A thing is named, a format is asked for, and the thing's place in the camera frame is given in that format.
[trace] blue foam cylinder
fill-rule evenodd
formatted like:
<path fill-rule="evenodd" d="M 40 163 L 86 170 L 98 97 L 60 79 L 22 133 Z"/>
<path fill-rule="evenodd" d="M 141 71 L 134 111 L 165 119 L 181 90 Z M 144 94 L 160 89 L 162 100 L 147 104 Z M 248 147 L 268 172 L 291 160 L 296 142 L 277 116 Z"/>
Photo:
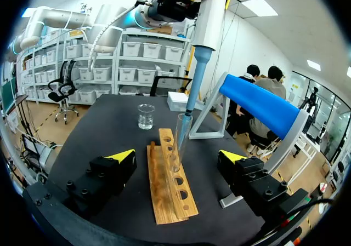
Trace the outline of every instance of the blue foam cylinder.
<path fill-rule="evenodd" d="M 280 139 L 292 127 L 299 109 L 279 96 L 233 75 L 227 75 L 220 93 L 265 124 Z"/>

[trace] black hair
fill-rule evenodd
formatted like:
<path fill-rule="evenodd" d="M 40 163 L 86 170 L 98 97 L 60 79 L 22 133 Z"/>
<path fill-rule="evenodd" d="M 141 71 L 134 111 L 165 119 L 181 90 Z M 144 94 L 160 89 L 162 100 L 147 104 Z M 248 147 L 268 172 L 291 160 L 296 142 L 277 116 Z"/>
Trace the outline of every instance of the black hair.
<path fill-rule="evenodd" d="M 283 72 L 276 66 L 272 66 L 268 70 L 268 78 L 276 79 L 278 82 L 283 77 Z"/>
<path fill-rule="evenodd" d="M 259 74 L 260 74 L 258 66 L 254 65 L 254 64 L 249 65 L 246 69 L 246 72 L 251 74 L 253 77 L 259 76 Z"/>

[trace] white storage bin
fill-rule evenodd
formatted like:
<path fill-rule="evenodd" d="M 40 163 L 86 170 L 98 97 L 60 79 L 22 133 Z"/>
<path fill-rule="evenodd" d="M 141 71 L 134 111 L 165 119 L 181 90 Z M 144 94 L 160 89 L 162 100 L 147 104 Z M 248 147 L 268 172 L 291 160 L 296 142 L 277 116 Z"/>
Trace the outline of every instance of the white storage bin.
<path fill-rule="evenodd" d="M 106 84 L 101 84 L 95 87 L 95 92 L 97 94 L 97 98 L 99 98 L 103 94 L 111 94 L 111 86 Z"/>
<path fill-rule="evenodd" d="M 39 66 L 42 64 L 42 56 L 41 55 L 37 55 L 34 57 L 34 62 L 35 62 L 35 66 Z"/>
<path fill-rule="evenodd" d="M 182 49 L 182 48 L 166 46 L 165 60 L 180 61 L 180 59 L 182 58 L 183 51 L 184 51 L 184 49 Z"/>
<path fill-rule="evenodd" d="M 132 82 L 134 81 L 136 66 L 121 66 L 120 70 L 120 81 Z"/>
<path fill-rule="evenodd" d="M 38 99 L 44 99 L 44 92 L 42 88 L 37 89 Z"/>
<path fill-rule="evenodd" d="M 50 100 L 49 93 L 51 93 L 52 91 L 49 88 L 45 88 L 42 90 L 42 92 L 44 93 L 44 99 Z"/>
<path fill-rule="evenodd" d="M 42 55 L 42 64 L 47 64 L 47 56 L 46 55 Z"/>
<path fill-rule="evenodd" d="M 46 53 L 46 56 L 47 56 L 47 62 L 53 62 L 55 61 L 55 53 L 56 53 L 56 50 L 51 50 L 49 52 Z"/>
<path fill-rule="evenodd" d="M 72 45 L 66 47 L 66 58 L 72 59 L 77 57 L 82 57 L 82 46 L 79 45 Z"/>
<path fill-rule="evenodd" d="M 138 89 L 135 86 L 125 85 L 120 89 L 121 95 L 136 95 L 138 93 Z"/>
<path fill-rule="evenodd" d="M 48 74 L 48 82 L 51 82 L 56 79 L 55 70 L 48 70 L 46 71 L 46 73 Z"/>
<path fill-rule="evenodd" d="M 106 82 L 111 79 L 112 67 L 94 68 L 94 81 Z"/>
<path fill-rule="evenodd" d="M 68 96 L 68 100 L 72 102 L 79 102 L 81 100 L 81 96 L 79 94 L 79 90 L 76 90 L 74 94 Z"/>
<path fill-rule="evenodd" d="M 33 59 L 26 60 L 26 69 L 33 67 Z"/>
<path fill-rule="evenodd" d="M 42 83 L 49 82 L 48 72 L 47 71 L 41 72 L 41 76 L 42 76 Z"/>
<path fill-rule="evenodd" d="M 139 83 L 153 83 L 156 70 L 152 68 L 138 68 L 138 82 Z"/>
<path fill-rule="evenodd" d="M 139 55 L 141 42 L 123 42 L 123 56 L 135 56 Z"/>
<path fill-rule="evenodd" d="M 88 68 L 79 68 L 82 81 L 90 81 L 94 78 L 93 72 L 88 72 Z"/>
<path fill-rule="evenodd" d="M 88 104 L 92 104 L 97 98 L 94 86 L 86 86 L 80 89 L 79 94 L 81 96 L 81 101 L 86 102 Z"/>
<path fill-rule="evenodd" d="M 165 72 L 165 71 L 158 71 L 157 76 L 168 76 L 168 77 L 174 77 L 174 72 Z M 163 85 L 172 85 L 175 83 L 174 79 L 159 79 L 158 84 L 163 84 Z"/>
<path fill-rule="evenodd" d="M 50 35 L 51 35 L 50 39 L 56 39 L 59 36 L 59 34 L 60 34 L 59 30 L 50 32 Z"/>
<path fill-rule="evenodd" d="M 144 45 L 144 57 L 157 59 L 162 45 L 153 43 L 143 43 Z"/>
<path fill-rule="evenodd" d="M 88 43 L 82 44 L 82 57 L 89 57 L 90 49 Z"/>
<path fill-rule="evenodd" d="M 73 68 L 71 71 L 71 81 L 75 81 L 76 79 L 80 78 L 80 72 L 79 72 L 79 68 Z"/>
<path fill-rule="evenodd" d="M 42 74 L 41 74 L 41 72 L 37 72 L 35 74 L 35 82 L 36 83 L 41 83 L 42 82 Z"/>

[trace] black table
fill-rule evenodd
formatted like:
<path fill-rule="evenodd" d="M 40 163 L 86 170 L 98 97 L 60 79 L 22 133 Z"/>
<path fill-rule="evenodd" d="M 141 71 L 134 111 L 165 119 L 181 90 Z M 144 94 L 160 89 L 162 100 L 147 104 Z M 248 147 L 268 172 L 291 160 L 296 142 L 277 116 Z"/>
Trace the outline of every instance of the black table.
<path fill-rule="evenodd" d="M 139 104 L 155 106 L 154 127 L 138 127 Z M 194 120 L 199 111 L 194 112 Z M 221 139 L 190 140 L 183 167 L 199 215 L 189 220 L 156 225 L 152 209 L 146 146 L 159 145 L 158 129 L 175 130 L 177 112 L 171 112 L 167 99 L 144 96 L 102 95 L 82 117 L 62 147 L 49 180 L 65 189 L 89 167 L 97 156 L 135 149 L 138 168 L 122 193 L 112 197 L 90 221 L 122 236 L 153 242 L 210 242 L 239 245 L 255 235 L 263 220 L 254 215 L 244 200 L 222 209 L 219 199 L 230 194 L 228 184 L 217 170 L 220 149 L 244 155 L 234 139 L 225 133 Z M 215 130 L 219 123 L 208 115 L 200 131 Z"/>

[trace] glass beaker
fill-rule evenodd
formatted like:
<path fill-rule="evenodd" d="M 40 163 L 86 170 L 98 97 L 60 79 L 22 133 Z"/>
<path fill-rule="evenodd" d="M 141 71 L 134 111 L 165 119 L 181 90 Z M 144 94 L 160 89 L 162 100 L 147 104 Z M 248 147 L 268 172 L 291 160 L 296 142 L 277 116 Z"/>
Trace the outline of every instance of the glass beaker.
<path fill-rule="evenodd" d="M 172 154 L 169 158 L 169 169 L 172 172 L 178 172 L 180 169 L 192 122 L 192 116 L 186 116 L 183 113 L 178 115 Z"/>
<path fill-rule="evenodd" d="M 152 128 L 152 124 L 154 119 L 152 117 L 152 113 L 155 110 L 153 105 L 142 104 L 138 105 L 139 110 L 139 119 L 138 119 L 138 126 L 141 129 L 149 130 Z"/>

